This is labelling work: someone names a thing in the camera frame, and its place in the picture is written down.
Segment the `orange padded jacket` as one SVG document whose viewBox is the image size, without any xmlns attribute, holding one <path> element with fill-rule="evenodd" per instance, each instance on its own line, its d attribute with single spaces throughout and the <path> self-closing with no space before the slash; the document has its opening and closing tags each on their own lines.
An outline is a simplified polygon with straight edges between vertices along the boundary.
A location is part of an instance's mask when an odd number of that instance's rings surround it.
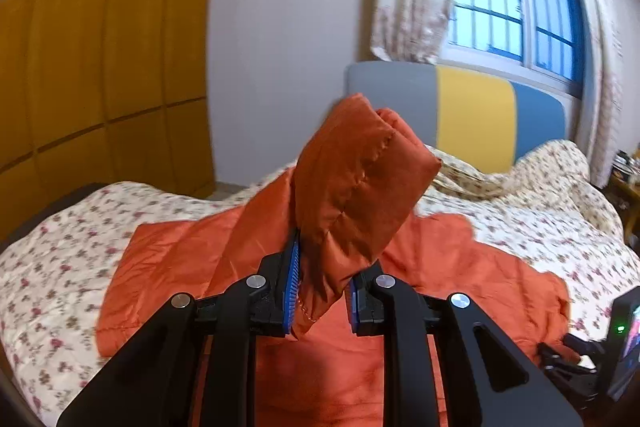
<svg viewBox="0 0 640 427">
<path fill-rule="evenodd" d="M 339 101 L 297 164 L 247 204 L 198 221 L 140 225 L 103 300 L 96 344 L 111 357 L 166 300 L 222 293 L 300 236 L 293 332 L 257 349 L 262 426 L 377 426 L 383 345 L 348 327 L 338 300 L 380 262 L 416 291 L 470 296 L 529 357 L 570 324 L 565 283 L 478 243 L 460 215 L 421 217 L 416 203 L 439 160 L 408 124 L 362 95 Z"/>
</svg>

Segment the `floral bed quilt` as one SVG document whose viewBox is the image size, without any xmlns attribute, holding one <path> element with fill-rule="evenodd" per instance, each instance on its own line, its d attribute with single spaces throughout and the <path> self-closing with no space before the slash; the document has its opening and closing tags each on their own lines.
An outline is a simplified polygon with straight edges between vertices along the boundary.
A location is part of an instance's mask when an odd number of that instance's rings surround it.
<svg viewBox="0 0 640 427">
<path fill-rule="evenodd" d="M 204 202 L 118 182 L 40 219 L 1 256 L 1 344 L 35 414 L 53 425 L 103 365 L 96 323 L 107 287 L 134 230 L 143 223 L 194 221 L 246 204 L 252 185 Z M 570 331 L 598 340 L 615 298 L 639 283 L 639 258 L 625 245 L 614 207 L 586 180 L 577 147 L 552 141 L 505 174 L 484 174 L 454 156 L 416 204 L 422 218 L 461 215 L 474 237 L 565 282 Z M 267 384 L 262 418 L 285 426 L 376 426 L 382 421 L 380 346 L 364 343 L 372 376 L 344 392 L 342 363 L 331 365 L 323 395 L 307 369 Z"/>
</svg>

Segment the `wooden bedside table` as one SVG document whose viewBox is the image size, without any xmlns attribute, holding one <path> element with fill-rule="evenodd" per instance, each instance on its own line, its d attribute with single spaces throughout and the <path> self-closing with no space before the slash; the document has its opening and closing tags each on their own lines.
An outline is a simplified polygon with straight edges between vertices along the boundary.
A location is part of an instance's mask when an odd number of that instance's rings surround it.
<svg viewBox="0 0 640 427">
<path fill-rule="evenodd" d="M 639 159 L 619 150 L 614 158 L 605 197 L 623 223 L 624 242 L 639 254 Z"/>
</svg>

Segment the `grey yellow blue headboard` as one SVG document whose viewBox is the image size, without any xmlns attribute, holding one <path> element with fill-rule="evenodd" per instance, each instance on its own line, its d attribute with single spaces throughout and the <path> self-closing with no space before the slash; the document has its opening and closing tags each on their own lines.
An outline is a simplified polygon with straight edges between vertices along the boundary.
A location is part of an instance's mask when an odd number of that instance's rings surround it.
<svg viewBox="0 0 640 427">
<path fill-rule="evenodd" d="M 484 173 L 506 172 L 536 147 L 567 137 L 557 98 L 476 70 L 360 62 L 347 67 L 345 88 L 393 109 L 422 142 Z"/>
</svg>

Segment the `right floral curtain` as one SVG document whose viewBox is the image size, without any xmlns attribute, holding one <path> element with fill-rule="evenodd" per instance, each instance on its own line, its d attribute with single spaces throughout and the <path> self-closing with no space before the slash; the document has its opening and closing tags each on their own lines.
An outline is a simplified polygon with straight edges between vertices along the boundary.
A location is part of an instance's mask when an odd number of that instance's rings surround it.
<svg viewBox="0 0 640 427">
<path fill-rule="evenodd" d="M 620 128 L 627 92 L 624 82 L 632 75 L 624 66 L 620 42 L 624 0 L 580 0 L 586 35 L 582 106 L 575 141 L 585 154 L 590 181 L 605 186 L 620 149 Z"/>
</svg>

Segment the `wooden wardrobe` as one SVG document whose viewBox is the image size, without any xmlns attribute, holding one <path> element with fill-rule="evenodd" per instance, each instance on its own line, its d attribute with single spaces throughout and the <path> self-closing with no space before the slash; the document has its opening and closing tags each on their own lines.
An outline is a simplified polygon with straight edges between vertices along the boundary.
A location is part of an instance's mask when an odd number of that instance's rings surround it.
<svg viewBox="0 0 640 427">
<path fill-rule="evenodd" d="M 115 181 L 213 191 L 208 0 L 1 0 L 1 240 Z"/>
</svg>

